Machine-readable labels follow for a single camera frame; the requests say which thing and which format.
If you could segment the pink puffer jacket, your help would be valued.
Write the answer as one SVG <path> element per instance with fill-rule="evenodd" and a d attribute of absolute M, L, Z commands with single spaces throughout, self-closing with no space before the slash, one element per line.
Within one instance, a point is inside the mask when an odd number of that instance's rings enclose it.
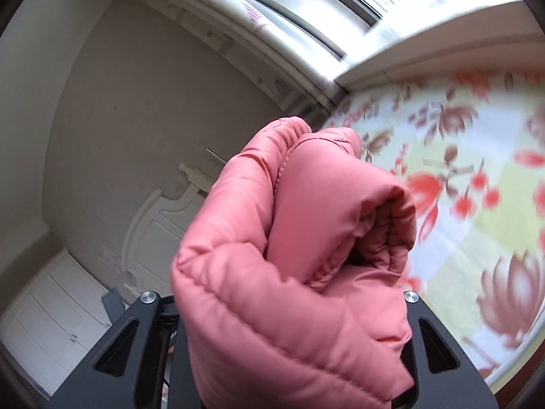
<path fill-rule="evenodd" d="M 387 408 L 414 381 L 401 279 L 416 207 L 350 128 L 298 117 L 223 168 L 171 277 L 209 408 Z"/>

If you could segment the white nightstand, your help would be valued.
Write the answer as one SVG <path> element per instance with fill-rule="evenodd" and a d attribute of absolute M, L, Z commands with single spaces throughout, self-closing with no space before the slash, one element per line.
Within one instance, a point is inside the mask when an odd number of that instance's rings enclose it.
<path fill-rule="evenodd" d="M 1 317 L 1 342 L 51 396 L 110 328 L 106 289 L 66 249 L 34 275 Z"/>

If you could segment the white bed headboard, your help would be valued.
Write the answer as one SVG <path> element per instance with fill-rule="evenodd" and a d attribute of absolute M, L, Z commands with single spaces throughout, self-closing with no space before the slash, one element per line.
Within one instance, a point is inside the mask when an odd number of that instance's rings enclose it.
<path fill-rule="evenodd" d="M 178 199 L 152 192 L 131 221 L 122 250 L 123 287 L 134 297 L 154 291 L 172 293 L 171 264 L 179 243 L 207 197 L 213 181 L 197 169 L 179 164 L 188 188 Z"/>

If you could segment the floral bed sheet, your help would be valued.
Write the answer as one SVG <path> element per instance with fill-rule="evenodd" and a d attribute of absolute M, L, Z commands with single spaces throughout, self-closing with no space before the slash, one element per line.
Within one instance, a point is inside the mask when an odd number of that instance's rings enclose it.
<path fill-rule="evenodd" d="M 494 392 L 544 341 L 544 76 L 465 73 L 355 92 L 328 120 L 408 185 L 406 286 Z"/>

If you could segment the white window sill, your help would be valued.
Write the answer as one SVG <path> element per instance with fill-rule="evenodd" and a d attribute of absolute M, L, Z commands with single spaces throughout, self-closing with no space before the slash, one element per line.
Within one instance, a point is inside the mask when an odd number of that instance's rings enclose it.
<path fill-rule="evenodd" d="M 544 70 L 544 31 L 522 1 L 479 9 L 422 31 L 352 67 L 348 91 L 473 71 Z"/>

